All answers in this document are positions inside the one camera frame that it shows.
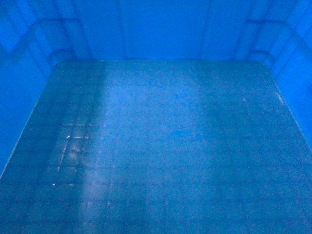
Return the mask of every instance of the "grid texture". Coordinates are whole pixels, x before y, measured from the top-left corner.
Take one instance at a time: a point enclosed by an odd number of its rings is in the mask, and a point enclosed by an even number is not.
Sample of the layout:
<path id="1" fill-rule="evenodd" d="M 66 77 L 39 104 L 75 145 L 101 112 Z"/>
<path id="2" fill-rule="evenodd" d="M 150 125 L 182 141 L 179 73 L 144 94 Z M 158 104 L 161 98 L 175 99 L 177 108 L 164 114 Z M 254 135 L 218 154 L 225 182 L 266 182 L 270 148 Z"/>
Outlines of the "grid texture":
<path id="1" fill-rule="evenodd" d="M 0 180 L 4 233 L 312 233 L 311 150 L 259 63 L 64 62 Z"/>

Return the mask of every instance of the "blue plastic surface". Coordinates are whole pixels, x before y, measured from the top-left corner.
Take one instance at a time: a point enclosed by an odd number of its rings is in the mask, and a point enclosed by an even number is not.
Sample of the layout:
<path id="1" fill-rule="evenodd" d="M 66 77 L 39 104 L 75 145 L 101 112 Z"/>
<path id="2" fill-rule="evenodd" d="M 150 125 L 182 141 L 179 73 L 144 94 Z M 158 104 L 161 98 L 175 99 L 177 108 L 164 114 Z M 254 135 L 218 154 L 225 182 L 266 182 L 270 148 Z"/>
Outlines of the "blue plastic surface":
<path id="1" fill-rule="evenodd" d="M 0 2 L 0 168 L 67 59 L 256 60 L 312 145 L 310 0 Z"/>

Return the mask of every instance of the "grid pattern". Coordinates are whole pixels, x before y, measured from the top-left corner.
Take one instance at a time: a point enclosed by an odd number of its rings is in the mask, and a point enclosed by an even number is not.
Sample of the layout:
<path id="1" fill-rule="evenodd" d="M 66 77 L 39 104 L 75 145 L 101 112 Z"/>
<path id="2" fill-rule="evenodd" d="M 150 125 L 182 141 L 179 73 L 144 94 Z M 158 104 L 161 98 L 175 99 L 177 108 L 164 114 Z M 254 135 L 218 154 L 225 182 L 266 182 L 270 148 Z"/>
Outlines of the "grid pattern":
<path id="1" fill-rule="evenodd" d="M 64 62 L 0 180 L 0 230 L 312 233 L 311 157 L 261 64 Z"/>

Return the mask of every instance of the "container wall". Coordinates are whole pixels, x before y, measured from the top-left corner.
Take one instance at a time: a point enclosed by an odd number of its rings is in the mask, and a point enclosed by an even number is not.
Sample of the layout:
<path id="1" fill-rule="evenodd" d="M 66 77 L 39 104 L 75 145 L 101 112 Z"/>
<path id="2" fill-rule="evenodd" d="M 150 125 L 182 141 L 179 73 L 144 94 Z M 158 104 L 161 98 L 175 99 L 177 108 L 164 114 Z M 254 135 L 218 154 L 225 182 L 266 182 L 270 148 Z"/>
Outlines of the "container wall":
<path id="1" fill-rule="evenodd" d="M 1 1 L 1 163 L 66 59 L 261 61 L 312 145 L 311 26 L 310 0 Z"/>

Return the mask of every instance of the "container floor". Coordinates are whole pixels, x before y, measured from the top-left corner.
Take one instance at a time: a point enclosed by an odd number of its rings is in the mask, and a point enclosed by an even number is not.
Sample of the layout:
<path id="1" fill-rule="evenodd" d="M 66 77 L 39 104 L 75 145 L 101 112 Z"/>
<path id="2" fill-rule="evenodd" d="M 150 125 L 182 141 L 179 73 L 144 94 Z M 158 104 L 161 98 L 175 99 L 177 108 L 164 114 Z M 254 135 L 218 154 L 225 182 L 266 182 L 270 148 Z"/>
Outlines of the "container floor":
<path id="1" fill-rule="evenodd" d="M 0 180 L 1 233 L 312 233 L 312 155 L 260 63 L 63 62 Z"/>

